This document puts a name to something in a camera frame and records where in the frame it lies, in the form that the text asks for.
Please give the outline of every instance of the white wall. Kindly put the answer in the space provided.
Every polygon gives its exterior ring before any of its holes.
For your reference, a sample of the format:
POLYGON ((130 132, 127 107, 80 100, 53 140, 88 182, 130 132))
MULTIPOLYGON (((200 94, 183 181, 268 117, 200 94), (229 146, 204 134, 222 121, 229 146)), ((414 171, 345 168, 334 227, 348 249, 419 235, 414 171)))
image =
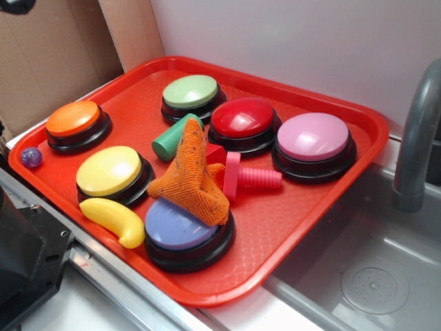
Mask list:
POLYGON ((401 134, 441 57, 441 0, 151 0, 166 55, 373 108, 401 134))

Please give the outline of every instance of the pink button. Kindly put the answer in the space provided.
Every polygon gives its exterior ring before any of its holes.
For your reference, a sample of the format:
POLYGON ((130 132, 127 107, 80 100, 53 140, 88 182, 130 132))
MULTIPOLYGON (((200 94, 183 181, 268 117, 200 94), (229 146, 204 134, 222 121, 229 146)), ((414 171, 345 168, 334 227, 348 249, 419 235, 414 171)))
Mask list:
POLYGON ((212 115, 213 129, 229 138, 248 138, 268 129, 274 109, 265 99, 243 97, 218 106, 212 115))
POLYGON ((317 112, 290 118, 277 134, 282 152, 299 161, 330 159, 345 149, 348 138, 345 122, 317 112))

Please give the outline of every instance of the gray faucet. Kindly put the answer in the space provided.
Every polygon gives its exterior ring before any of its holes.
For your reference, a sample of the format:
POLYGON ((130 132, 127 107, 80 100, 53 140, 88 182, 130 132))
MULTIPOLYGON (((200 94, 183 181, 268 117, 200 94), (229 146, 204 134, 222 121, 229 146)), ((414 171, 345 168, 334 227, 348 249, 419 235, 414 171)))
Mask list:
POLYGON ((393 182, 392 206, 422 207, 424 182, 441 185, 441 59, 424 72, 406 120, 393 182))

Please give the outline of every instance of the stainless steel sink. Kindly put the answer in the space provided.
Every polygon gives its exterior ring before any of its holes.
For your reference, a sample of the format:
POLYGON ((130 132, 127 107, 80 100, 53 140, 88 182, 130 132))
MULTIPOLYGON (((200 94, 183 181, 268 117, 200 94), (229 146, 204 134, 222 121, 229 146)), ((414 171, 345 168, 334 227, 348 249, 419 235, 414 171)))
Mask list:
POLYGON ((325 330, 441 330, 441 191, 401 213, 393 175, 368 168, 265 287, 325 330))

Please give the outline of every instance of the yellow banana toy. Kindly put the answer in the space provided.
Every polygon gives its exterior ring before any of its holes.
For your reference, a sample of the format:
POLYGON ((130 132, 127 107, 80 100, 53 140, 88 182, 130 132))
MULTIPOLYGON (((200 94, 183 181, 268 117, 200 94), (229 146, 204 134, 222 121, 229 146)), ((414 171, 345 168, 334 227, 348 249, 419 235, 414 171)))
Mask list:
POLYGON ((136 248, 145 239, 141 218, 123 204, 109 199, 91 198, 80 203, 84 216, 119 238, 125 248, 136 248))

